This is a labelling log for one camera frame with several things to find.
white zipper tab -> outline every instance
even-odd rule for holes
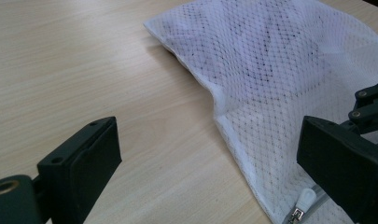
[[[296,202],[296,209],[291,214],[288,223],[296,224],[302,219],[302,216],[314,204],[316,200],[316,193],[312,189],[303,189],[299,199]]]

white mesh bag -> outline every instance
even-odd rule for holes
[[[315,0],[198,0],[145,26],[212,93],[231,154],[282,223],[314,185],[296,163],[303,116],[347,120],[355,91],[378,82],[378,35]],[[332,200],[308,219],[350,222]]]

zipper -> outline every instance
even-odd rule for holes
[[[303,189],[283,224],[304,223],[328,199],[328,194],[319,185],[314,185],[311,189]]]

mesh laundry bag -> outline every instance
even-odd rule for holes
[[[145,26],[210,90],[248,185],[283,222],[315,184],[296,163],[302,117],[347,120],[355,91],[378,82],[378,36],[315,0],[198,0]],[[349,222],[332,200],[308,219]]]

light wood grain surface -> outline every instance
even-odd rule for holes
[[[86,223],[270,223],[211,95],[143,22],[188,0],[0,0],[0,178],[116,116],[122,164]],[[325,0],[378,33],[378,8]]]

